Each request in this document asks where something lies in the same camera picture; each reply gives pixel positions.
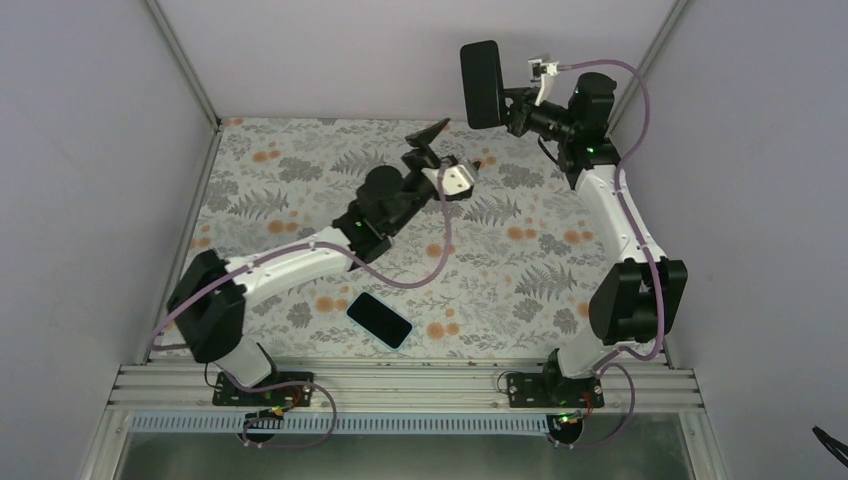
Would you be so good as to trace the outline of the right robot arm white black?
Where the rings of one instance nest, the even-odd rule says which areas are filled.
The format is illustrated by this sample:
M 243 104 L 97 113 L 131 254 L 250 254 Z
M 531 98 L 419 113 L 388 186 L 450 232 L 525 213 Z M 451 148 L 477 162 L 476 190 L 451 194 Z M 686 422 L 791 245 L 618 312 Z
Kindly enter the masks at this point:
M 559 106 L 547 99 L 557 74 L 549 64 L 532 74 L 532 86 L 505 95 L 512 102 L 511 134 L 532 132 L 540 143 L 556 143 L 552 159 L 588 208 L 610 264 L 589 301 L 589 330 L 556 349 L 543 368 L 544 399 L 565 407 L 578 397 L 579 380 L 602 372 L 620 354 L 647 361 L 660 353 L 688 271 L 665 254 L 633 204 L 623 157 L 607 134 L 616 82 L 584 73 L 567 106 Z

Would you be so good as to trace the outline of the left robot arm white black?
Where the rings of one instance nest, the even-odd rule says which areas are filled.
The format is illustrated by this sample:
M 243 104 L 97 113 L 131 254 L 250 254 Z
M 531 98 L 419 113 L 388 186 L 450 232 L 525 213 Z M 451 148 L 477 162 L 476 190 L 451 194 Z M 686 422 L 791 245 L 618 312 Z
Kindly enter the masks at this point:
M 407 175 L 390 165 L 372 169 L 346 211 L 316 233 L 283 247 L 225 259 L 213 249 L 199 253 L 182 274 L 155 328 L 174 324 L 194 360 L 216 365 L 255 405 L 270 402 L 278 391 L 276 367 L 269 354 L 243 333 L 253 304 L 313 280 L 361 269 L 401 289 L 436 278 L 401 282 L 378 273 L 371 262 L 386 253 L 393 238 L 427 203 L 437 200 L 445 218 L 448 204 L 469 197 L 476 166 L 453 155 L 438 156 L 432 142 L 447 119 L 406 136 L 402 161 Z

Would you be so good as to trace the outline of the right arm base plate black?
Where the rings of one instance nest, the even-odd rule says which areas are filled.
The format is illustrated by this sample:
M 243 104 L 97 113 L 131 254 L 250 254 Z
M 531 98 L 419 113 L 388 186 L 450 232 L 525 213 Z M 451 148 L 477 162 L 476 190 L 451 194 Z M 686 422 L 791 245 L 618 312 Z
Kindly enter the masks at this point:
M 594 377 L 569 379 L 554 374 L 514 372 L 506 375 L 506 392 L 512 408 L 602 408 L 600 381 Z

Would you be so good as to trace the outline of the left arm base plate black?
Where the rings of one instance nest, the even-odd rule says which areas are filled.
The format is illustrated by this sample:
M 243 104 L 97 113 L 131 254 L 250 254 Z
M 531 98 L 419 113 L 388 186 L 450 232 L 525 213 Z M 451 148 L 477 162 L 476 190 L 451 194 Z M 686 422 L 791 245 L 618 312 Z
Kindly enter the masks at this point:
M 287 383 L 292 381 L 309 381 L 314 379 L 311 372 L 277 372 L 263 380 L 257 388 Z M 311 401 L 312 388 L 303 390 L 302 384 L 275 388 L 262 392 L 246 392 L 237 388 L 226 376 L 219 373 L 215 383 L 215 391 L 211 402 L 215 406 L 238 407 L 268 407 L 288 409 L 293 406 L 308 407 Z

